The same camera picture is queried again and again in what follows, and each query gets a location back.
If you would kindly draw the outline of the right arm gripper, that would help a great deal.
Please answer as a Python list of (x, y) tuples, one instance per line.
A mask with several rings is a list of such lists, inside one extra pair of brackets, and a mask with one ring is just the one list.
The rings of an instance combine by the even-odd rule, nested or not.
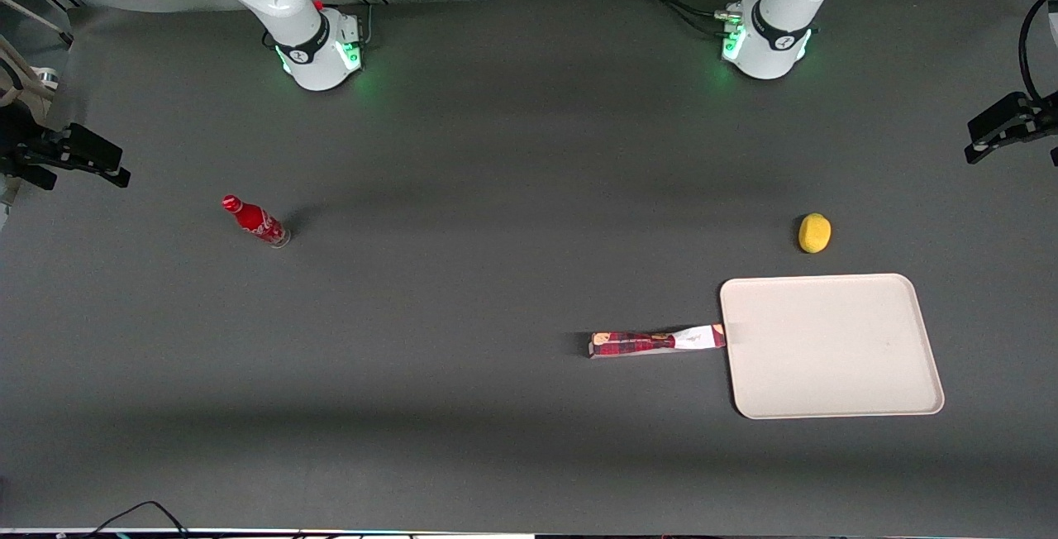
[[(83, 161), (63, 161), (63, 155)], [(30, 185), (52, 191), (57, 176), (45, 169), (83, 170), (117, 188), (128, 188), (131, 174), (121, 166), (122, 148), (77, 123), (63, 132), (42, 127), (15, 103), (1, 108), (1, 173)]]

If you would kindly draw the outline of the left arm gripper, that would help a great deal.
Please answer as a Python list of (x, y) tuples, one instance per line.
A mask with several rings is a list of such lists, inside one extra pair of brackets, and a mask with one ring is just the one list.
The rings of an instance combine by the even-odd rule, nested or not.
[(964, 148), (964, 157), (971, 165), (1003, 147), (1055, 137), (1057, 91), (1046, 96), (1010, 92), (971, 118), (967, 127), (971, 143)]

